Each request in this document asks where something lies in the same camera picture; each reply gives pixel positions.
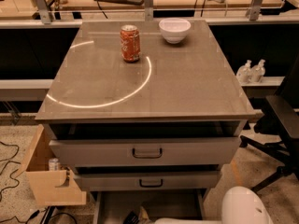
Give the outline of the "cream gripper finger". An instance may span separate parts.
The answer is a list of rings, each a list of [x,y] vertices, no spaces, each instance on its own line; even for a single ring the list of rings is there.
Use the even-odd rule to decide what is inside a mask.
[[[154,224],[154,221],[150,220],[148,212],[143,206],[139,208],[137,224]]]

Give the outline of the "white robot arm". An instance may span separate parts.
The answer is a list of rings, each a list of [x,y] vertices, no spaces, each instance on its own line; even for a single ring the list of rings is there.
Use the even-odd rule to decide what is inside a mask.
[[[226,191],[222,199],[221,220],[186,220],[170,217],[151,221],[143,217],[142,208],[137,224],[274,224],[261,199],[250,189],[236,186]]]

